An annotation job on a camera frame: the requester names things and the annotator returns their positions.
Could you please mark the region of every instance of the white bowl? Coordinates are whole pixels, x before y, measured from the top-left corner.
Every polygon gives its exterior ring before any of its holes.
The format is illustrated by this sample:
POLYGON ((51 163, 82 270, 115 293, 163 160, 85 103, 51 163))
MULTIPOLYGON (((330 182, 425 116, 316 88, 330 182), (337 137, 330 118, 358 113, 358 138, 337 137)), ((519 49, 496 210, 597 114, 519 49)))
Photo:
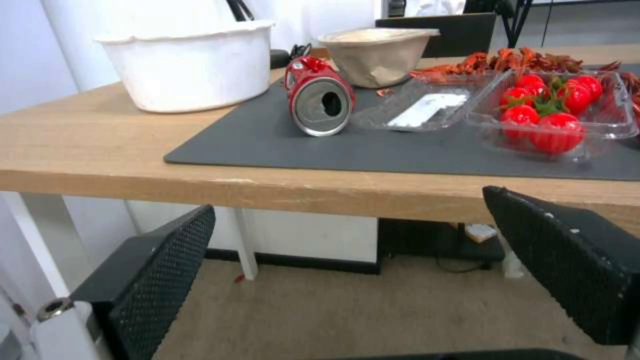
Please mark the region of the white bowl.
POLYGON ((437 29, 371 28, 320 37, 333 62, 353 85, 381 88, 400 83, 415 69, 437 29))
POLYGON ((177 113, 220 108, 265 92, 272 25, 245 21, 203 33, 96 40, 138 108, 177 113))

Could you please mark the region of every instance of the wooden tabletop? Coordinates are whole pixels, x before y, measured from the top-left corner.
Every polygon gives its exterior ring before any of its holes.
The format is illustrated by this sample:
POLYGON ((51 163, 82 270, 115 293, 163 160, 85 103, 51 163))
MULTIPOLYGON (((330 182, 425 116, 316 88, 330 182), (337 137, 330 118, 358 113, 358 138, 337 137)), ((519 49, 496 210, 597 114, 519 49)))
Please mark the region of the wooden tabletop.
MULTIPOLYGON (((545 49, 640 63, 640 45, 545 49)), ((423 60, 422 66, 455 59, 423 60)), ((273 72, 279 78, 283 70, 273 72)), ((418 220, 490 222, 486 185, 591 208, 640 234, 640 182, 171 165, 163 156, 231 108, 135 108, 121 84, 0 117, 0 190, 418 220)))

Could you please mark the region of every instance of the clear plastic tray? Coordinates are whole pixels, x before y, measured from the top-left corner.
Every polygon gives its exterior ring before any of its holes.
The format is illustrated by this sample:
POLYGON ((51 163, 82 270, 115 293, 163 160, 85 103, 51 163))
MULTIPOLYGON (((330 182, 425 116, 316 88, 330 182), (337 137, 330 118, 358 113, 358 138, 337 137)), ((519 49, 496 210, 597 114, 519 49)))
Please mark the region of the clear plastic tray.
MULTIPOLYGON (((638 134, 631 99, 618 73, 596 71, 584 71, 578 74, 532 73, 543 78, 545 83, 556 76, 561 79, 570 79, 580 74, 589 74, 602 79, 604 88, 602 96, 579 116, 583 128, 583 141, 571 151, 551 157, 564 156, 574 160, 587 160, 606 150, 608 143, 606 140, 630 138, 638 134)), ((504 130, 510 129, 529 133, 566 135, 561 130, 547 131, 537 127, 506 126, 500 122, 500 98, 505 90, 515 86, 515 82, 516 75, 512 70, 497 76, 473 99, 468 101, 463 117, 468 124, 481 128, 479 136, 491 146, 509 151, 538 153, 541 157, 549 158, 549 155, 540 153, 528 141, 513 141, 504 136, 504 130)))
POLYGON ((395 131, 443 129, 461 120, 468 113, 468 100, 496 76, 495 72, 462 76, 427 74, 411 79, 391 89, 380 105, 354 113, 351 122, 369 129, 395 131))

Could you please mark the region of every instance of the beige carpet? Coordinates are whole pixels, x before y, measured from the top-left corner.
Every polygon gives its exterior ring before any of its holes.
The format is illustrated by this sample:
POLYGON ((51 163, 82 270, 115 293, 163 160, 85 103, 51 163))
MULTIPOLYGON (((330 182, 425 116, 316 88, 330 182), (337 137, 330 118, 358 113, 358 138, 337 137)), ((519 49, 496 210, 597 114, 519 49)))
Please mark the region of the beige carpet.
POLYGON ((433 259, 385 260, 383 273, 205 260, 156 359, 317 359, 496 348, 553 348, 623 359, 594 344, 530 275, 448 274, 433 259))

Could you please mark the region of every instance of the tomato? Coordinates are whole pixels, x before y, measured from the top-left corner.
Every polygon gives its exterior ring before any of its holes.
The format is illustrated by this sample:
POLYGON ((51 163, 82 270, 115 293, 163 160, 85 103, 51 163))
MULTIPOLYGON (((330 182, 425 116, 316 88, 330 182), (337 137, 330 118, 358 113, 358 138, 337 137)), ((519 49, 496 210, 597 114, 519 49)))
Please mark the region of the tomato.
MULTIPOLYGON (((529 105, 517 105, 508 108, 500 117, 502 124, 507 126, 533 127, 540 121, 538 112, 529 105)), ((502 132, 512 140, 522 140, 529 136, 529 132, 519 129, 503 129, 502 132)))
POLYGON ((529 133, 529 141, 545 154, 558 155, 572 150, 584 138, 584 129, 578 119, 567 113, 543 117, 538 131, 529 133))
POLYGON ((566 85, 558 90, 558 97, 564 99, 564 105, 573 115, 580 115, 591 104, 591 91, 577 80, 569 80, 566 85))
POLYGON ((602 84, 600 84, 600 81, 593 76, 579 75, 576 76, 574 80, 589 89, 591 92, 591 102, 598 100, 602 95, 602 84))
POLYGON ((524 104, 532 106, 533 105, 533 94, 526 88, 508 88, 502 93, 502 97, 500 98, 500 106, 510 106, 520 104, 518 103, 518 99, 522 99, 524 97, 530 97, 529 99, 524 100, 524 104))
POLYGON ((531 84, 542 84, 542 85, 544 85, 545 82, 544 82, 544 80, 542 80, 541 77, 539 77, 536 74, 523 75, 522 77, 520 77, 518 82, 516 82, 516 86, 519 87, 519 88, 526 88, 531 84))
POLYGON ((534 95, 542 96, 544 99, 549 98, 549 89, 544 83, 530 83, 525 85, 525 89, 534 95))

